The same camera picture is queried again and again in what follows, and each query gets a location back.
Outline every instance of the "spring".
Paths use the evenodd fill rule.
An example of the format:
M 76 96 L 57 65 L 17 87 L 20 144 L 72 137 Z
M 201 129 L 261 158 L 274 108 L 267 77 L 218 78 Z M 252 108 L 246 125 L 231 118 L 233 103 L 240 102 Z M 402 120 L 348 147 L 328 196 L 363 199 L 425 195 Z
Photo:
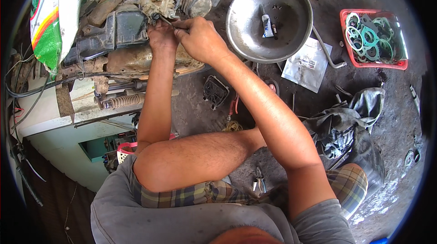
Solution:
M 138 93 L 134 95 L 126 95 L 126 96 L 112 98 L 105 101 L 102 104 L 104 104 L 104 106 L 106 107 L 105 109 L 107 108 L 116 109 L 124 106 L 141 104 L 142 102 L 144 102 L 144 97 L 145 97 L 144 93 Z

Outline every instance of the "white wall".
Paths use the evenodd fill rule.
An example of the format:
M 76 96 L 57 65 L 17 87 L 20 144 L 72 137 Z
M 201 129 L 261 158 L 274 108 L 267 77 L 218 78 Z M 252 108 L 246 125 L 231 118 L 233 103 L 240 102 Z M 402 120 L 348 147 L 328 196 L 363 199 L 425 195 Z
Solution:
M 120 116 L 110 119 L 131 124 L 133 116 Z M 109 175 L 101 162 L 92 163 L 79 146 L 79 143 L 110 136 L 127 130 L 102 122 L 74 128 L 73 125 L 50 130 L 27 137 L 33 147 L 59 171 L 80 185 L 97 192 Z

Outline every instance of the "hairy leg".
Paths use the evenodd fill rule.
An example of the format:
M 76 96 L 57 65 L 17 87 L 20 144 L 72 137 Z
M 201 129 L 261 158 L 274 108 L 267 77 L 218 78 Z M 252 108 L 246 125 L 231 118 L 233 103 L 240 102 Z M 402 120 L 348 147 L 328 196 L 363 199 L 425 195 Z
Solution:
M 220 180 L 263 146 L 258 128 L 162 141 L 138 155 L 133 171 L 151 192 L 171 191 Z

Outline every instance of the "stainless steel bowl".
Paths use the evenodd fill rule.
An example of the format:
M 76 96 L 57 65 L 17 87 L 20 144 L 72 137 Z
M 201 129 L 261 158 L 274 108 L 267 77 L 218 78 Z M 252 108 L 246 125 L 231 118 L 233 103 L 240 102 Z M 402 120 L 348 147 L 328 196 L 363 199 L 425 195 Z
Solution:
M 276 25 L 277 39 L 262 38 L 260 5 Z M 309 0 L 233 0 L 226 16 L 226 34 L 234 50 L 250 61 L 265 64 L 281 62 L 295 54 L 305 44 L 312 27 Z

